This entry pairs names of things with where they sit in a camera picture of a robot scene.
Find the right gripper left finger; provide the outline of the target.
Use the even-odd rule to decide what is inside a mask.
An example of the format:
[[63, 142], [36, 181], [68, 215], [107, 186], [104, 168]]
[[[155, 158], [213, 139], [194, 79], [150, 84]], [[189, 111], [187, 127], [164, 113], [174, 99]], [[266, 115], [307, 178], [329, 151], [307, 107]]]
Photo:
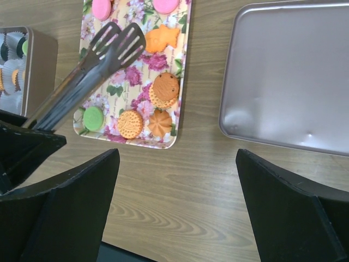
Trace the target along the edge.
[[111, 149], [1, 196], [1, 261], [96, 261], [119, 164]]

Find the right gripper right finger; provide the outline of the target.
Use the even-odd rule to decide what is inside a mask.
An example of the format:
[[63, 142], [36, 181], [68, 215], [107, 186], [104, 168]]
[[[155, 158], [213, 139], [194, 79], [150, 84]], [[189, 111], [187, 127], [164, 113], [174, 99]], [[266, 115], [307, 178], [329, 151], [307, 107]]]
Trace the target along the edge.
[[348, 261], [348, 192], [245, 149], [236, 165], [261, 261]]

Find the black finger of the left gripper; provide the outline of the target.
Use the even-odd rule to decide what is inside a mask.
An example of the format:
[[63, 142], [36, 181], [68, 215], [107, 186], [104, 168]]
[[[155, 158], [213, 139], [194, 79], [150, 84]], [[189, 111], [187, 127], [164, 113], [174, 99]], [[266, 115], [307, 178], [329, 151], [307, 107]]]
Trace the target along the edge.
[[1, 111], [1, 193], [6, 194], [27, 180], [31, 174], [67, 140], [52, 132], [21, 126], [23, 116]]

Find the green cookie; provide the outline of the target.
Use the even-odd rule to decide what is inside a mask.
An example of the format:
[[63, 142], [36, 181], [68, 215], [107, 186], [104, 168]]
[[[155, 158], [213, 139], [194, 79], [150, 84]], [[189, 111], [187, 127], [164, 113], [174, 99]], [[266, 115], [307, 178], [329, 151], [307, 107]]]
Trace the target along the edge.
[[104, 123], [104, 114], [97, 106], [88, 107], [83, 113], [83, 124], [90, 131], [96, 131]]
[[18, 43], [17, 46], [17, 51], [18, 51], [18, 55], [19, 57], [23, 57], [23, 56], [27, 56], [27, 52], [28, 52], [28, 40], [23, 38], [20, 40], [20, 42]]

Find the black cookie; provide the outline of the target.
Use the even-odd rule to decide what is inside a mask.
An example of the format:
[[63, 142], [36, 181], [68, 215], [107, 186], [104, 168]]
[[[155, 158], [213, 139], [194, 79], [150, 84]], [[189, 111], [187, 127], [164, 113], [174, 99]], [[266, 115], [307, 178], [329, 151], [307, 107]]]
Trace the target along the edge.
[[3, 61], [8, 60], [8, 53], [9, 53], [9, 48], [8, 48], [7, 44], [4, 41], [1, 42], [1, 59]]

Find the brown tin lid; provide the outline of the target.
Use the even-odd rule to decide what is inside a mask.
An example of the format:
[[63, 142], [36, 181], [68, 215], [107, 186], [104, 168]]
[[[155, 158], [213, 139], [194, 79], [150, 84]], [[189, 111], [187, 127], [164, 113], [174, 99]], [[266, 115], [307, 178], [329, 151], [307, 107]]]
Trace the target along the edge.
[[236, 15], [219, 127], [229, 138], [348, 155], [348, 1], [253, 3]]

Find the metal tongs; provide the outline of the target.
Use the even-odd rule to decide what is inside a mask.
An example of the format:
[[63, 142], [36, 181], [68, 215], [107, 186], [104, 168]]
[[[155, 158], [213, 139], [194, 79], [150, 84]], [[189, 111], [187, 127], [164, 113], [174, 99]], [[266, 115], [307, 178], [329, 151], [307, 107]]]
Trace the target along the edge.
[[120, 29], [109, 22], [93, 37], [82, 60], [55, 88], [24, 128], [55, 132], [106, 80], [134, 63], [146, 47], [135, 22]]

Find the chocolate chip cookie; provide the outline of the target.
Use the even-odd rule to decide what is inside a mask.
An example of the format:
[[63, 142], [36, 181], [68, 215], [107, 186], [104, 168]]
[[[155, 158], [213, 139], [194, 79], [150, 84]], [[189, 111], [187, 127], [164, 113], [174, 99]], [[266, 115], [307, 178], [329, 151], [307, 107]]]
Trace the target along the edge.
[[161, 100], [171, 100], [179, 94], [179, 81], [171, 73], [161, 73], [153, 82], [153, 90]]

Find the plain orange round cookie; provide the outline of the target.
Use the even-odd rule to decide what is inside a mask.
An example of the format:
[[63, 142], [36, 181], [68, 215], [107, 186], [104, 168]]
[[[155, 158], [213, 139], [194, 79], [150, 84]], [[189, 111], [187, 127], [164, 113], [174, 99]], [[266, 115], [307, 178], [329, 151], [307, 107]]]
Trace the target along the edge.
[[25, 72], [23, 70], [15, 69], [11, 74], [11, 80], [15, 87], [15, 92], [22, 91], [25, 86], [25, 79], [23, 78]]

